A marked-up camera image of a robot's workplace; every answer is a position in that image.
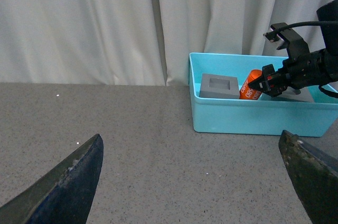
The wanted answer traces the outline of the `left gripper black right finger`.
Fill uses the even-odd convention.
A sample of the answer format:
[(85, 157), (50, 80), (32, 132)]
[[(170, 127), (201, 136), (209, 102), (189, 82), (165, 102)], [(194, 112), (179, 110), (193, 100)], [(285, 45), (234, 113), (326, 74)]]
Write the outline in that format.
[(337, 223), (337, 159), (286, 130), (278, 147), (311, 222)]

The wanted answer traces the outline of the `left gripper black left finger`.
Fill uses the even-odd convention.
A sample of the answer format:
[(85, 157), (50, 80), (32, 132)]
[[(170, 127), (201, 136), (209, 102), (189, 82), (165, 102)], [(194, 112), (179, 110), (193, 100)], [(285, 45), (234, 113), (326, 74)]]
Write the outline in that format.
[(4, 204), (1, 223), (86, 223), (103, 156), (103, 140), (96, 134)]

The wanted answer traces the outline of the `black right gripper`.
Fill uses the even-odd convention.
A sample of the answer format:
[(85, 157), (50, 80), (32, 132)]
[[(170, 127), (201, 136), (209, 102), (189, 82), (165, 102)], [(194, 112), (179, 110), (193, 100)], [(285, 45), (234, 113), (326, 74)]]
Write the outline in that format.
[(249, 83), (249, 88), (271, 97), (281, 95), (288, 86), (302, 89), (308, 86), (323, 86), (337, 81), (337, 55), (326, 49), (299, 55), (295, 59), (283, 61), (282, 72), (286, 83), (275, 74), (273, 64), (262, 67), (262, 76)]

